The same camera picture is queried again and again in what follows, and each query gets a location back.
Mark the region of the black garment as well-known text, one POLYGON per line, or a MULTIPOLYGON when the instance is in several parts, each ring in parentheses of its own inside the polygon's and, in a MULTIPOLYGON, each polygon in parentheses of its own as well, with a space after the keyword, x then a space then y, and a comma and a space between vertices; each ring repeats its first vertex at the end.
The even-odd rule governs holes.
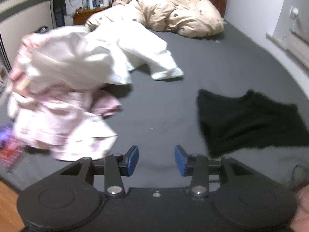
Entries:
POLYGON ((243 148, 308 146, 308 129, 297 106, 248 90, 241 97, 200 89, 197 117, 210 156, 243 148))

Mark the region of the grey bed sheet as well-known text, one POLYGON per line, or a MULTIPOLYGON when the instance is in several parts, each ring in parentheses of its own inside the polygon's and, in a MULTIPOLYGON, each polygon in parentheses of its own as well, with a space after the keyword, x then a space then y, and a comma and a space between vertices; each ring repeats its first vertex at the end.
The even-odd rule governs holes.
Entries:
MULTIPOLYGON (((123 153, 133 145, 139 148, 137 168, 127 187, 185 185, 187 180, 181 177, 173 158, 177 145, 189 153, 215 158, 208 153, 197 117, 200 89, 226 97, 241 97, 253 90, 273 101, 294 104, 308 129, 305 94, 270 53, 234 27, 227 26, 223 33, 208 38, 151 32, 167 43, 184 75, 153 80, 148 66, 143 64, 130 72, 130 84, 105 84, 94 93, 95 101, 110 95, 119 102, 115 114, 103 117, 118 135, 106 156, 123 153)), ((1 109, 1 121, 10 120, 14 133, 15 120, 8 107, 9 101, 1 109)), ((68 162, 55 159, 49 150, 18 142, 25 148, 27 160, 9 178, 16 188, 23 190, 68 162)), ((234 158, 285 185, 308 176, 308 146, 243 148, 221 157, 234 158)))

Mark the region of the pink garment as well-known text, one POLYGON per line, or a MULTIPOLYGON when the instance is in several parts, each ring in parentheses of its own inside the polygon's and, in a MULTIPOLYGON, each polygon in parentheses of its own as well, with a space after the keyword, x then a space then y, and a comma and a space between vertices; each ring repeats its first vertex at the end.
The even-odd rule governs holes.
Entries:
POLYGON ((117 140, 117 133, 103 117, 115 114, 119 102, 110 95, 102 95, 95 101, 94 93, 100 87, 76 91, 65 84, 56 84, 38 93, 31 93, 27 87, 25 65, 31 61, 33 52, 49 38, 61 36, 69 29, 23 38, 10 74, 12 93, 8 113, 15 120, 14 135, 23 144, 49 150, 58 160, 74 161, 81 157, 97 160, 105 157, 117 140))

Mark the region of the white garment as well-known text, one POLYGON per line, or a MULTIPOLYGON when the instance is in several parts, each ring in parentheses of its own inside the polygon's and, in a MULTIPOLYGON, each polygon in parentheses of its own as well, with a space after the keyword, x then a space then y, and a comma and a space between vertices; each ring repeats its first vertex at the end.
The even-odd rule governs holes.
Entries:
POLYGON ((109 28, 98 26, 70 27, 61 36, 53 36, 38 47, 25 65, 28 89, 38 93, 56 84, 76 90, 91 90, 103 84, 127 85, 130 72, 143 64, 153 80, 179 78, 184 75, 177 66, 167 43, 132 21, 130 31, 121 23, 109 28))

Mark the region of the colourful items on windowsill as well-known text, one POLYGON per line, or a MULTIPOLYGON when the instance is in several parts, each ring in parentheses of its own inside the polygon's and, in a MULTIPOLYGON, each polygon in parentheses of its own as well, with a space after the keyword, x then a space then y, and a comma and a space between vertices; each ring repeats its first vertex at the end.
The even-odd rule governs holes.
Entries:
POLYGON ((23 154, 23 147, 13 133, 13 125, 5 123, 1 125, 1 165, 10 170, 23 154))

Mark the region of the wooden nightstand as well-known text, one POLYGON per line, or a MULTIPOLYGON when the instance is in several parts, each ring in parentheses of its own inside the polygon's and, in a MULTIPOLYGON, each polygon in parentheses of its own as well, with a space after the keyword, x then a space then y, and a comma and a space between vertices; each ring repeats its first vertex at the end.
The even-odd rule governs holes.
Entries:
POLYGON ((75 14, 73 16, 73 24, 74 25, 84 25, 89 17, 91 17, 93 14, 101 12, 105 9, 108 9, 108 7, 99 7, 95 9, 83 9, 79 8, 76 9, 75 14))

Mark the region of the beige patterned duvet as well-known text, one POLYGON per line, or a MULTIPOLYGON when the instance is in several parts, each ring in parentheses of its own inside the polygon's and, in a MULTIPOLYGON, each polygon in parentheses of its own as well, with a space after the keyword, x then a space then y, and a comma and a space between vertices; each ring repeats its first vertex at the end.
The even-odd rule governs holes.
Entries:
POLYGON ((210 0, 116 0, 89 17, 94 30, 104 22, 133 20, 157 32, 175 32, 188 38, 209 37, 224 30, 223 19, 210 0))

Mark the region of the white bottle on nightstand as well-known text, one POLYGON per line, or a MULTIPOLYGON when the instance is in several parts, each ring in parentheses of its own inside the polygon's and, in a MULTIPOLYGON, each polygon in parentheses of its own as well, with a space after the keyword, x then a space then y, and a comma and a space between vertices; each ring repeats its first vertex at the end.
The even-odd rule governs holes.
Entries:
POLYGON ((89 3, 89 9, 95 9, 97 7, 96 0, 88 0, 88 3, 89 3))

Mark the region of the black bag by wall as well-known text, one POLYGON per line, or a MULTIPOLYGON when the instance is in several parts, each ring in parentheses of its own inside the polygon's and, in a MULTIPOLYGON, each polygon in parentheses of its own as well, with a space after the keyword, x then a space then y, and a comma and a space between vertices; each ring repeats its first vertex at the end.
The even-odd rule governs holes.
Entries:
POLYGON ((65 26, 66 4, 65 0, 52 0, 56 27, 65 26))

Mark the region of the white wall socket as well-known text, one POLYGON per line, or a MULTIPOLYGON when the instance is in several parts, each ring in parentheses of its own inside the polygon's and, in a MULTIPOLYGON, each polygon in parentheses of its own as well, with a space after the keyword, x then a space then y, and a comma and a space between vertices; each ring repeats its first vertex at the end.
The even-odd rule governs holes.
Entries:
POLYGON ((295 6, 291 6, 289 16, 293 20, 297 19, 299 16, 299 9, 295 6))

